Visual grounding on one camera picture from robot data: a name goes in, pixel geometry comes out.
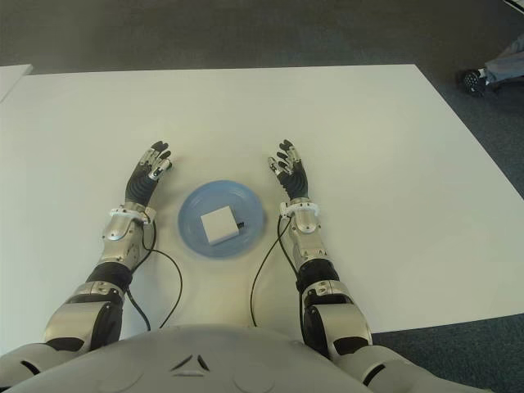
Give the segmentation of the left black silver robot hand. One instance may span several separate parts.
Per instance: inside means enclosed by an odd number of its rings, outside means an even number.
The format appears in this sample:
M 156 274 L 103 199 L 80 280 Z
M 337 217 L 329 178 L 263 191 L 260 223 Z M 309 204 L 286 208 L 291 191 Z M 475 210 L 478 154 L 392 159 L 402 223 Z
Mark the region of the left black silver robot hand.
M 124 192 L 124 200 L 147 207 L 160 178 L 172 167 L 167 142 L 152 144 L 136 164 Z

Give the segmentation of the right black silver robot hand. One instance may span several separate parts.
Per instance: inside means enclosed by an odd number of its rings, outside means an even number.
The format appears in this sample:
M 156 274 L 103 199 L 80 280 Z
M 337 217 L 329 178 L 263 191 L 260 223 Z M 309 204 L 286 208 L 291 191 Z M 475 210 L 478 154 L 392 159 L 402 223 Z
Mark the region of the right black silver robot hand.
M 268 165 L 290 200 L 309 197 L 308 178 L 302 159 L 291 141 L 284 139 L 276 152 L 278 160 L 270 156 Z

